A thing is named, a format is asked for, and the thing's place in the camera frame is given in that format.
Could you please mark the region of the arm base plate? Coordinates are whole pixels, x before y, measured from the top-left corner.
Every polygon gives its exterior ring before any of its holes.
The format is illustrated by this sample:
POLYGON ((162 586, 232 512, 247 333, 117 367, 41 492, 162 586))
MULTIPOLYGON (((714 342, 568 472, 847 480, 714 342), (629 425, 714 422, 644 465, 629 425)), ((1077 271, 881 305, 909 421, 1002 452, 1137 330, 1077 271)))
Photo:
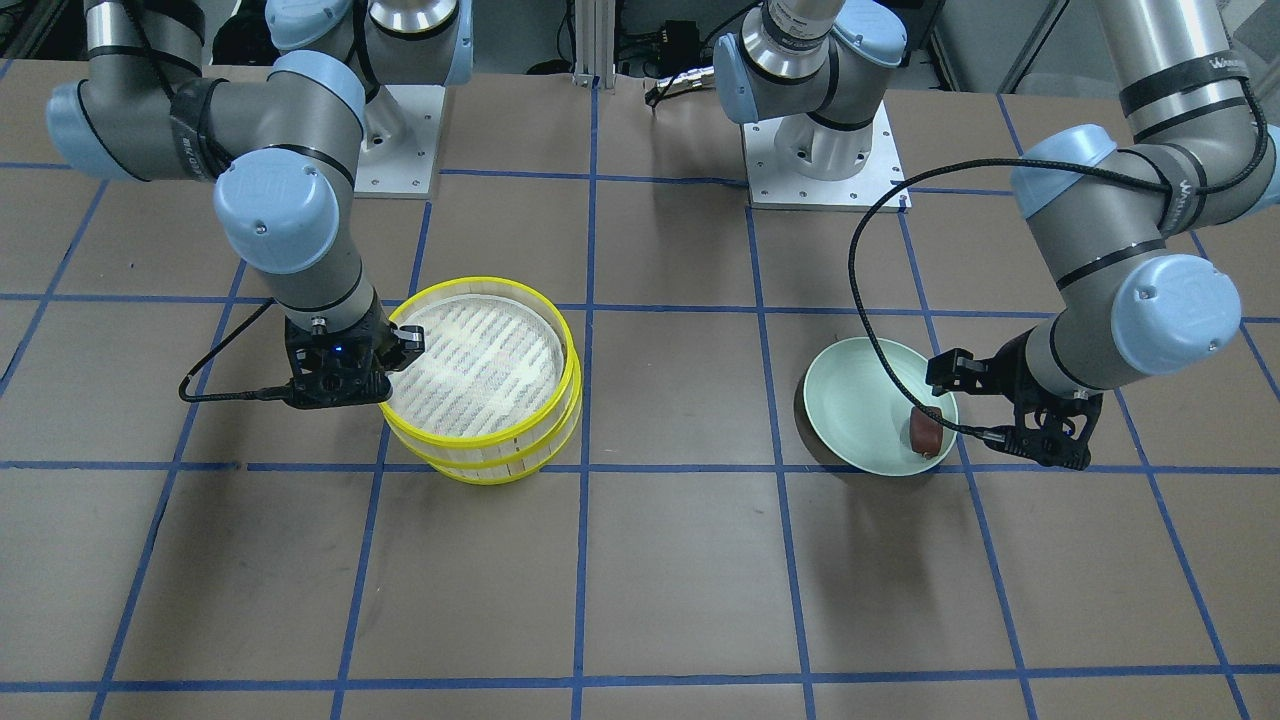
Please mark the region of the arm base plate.
POLYGON ((913 205, 883 102, 869 126, 849 132, 808 115, 744 124, 742 151, 756 210, 865 211, 884 195, 882 211, 913 205))
POLYGON ((365 108, 367 133, 360 154, 358 199, 433 195, 447 90, 439 85, 384 85, 365 108))

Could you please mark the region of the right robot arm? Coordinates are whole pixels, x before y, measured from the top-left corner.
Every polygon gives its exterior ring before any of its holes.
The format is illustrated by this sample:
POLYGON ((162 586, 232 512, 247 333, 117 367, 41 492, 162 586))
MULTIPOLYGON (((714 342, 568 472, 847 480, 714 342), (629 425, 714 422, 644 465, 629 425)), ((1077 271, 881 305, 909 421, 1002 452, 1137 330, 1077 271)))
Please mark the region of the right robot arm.
POLYGON ((278 59, 234 83, 200 67, 196 1, 87 1, 90 74, 56 87, 46 126, 77 170, 212 186, 230 246, 284 314, 291 378, 244 400, 296 409, 385 402, 424 351, 381 306, 349 233, 360 155, 390 124, 389 85, 462 85, 468 1, 269 1, 278 59))

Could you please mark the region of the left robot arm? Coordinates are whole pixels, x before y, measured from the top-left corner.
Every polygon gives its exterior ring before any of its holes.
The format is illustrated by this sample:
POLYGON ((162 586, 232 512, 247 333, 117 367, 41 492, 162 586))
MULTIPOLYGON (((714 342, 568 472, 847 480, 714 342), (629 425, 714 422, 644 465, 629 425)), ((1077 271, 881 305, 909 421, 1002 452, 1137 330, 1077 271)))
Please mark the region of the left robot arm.
MULTIPOLYGON (((868 331, 877 369, 836 368, 854 407, 806 401, 814 430, 852 465, 873 471, 877 452, 929 464, 970 436, 1082 470, 1107 391, 1181 372, 1234 340, 1234 283, 1167 241, 1277 204, 1277 127, 1211 1, 1100 1, 1097 12, 1132 145, 1084 124, 1004 161, 1062 311, 992 357, 954 348, 931 359, 922 374, 929 401, 868 331), (1005 397, 1012 423, 950 419, 936 400, 954 392, 1005 397)), ((878 3, 756 1, 739 32, 716 41, 716 91, 739 126, 780 120, 774 149, 794 172, 842 181, 870 151, 905 41, 902 22, 878 3)))

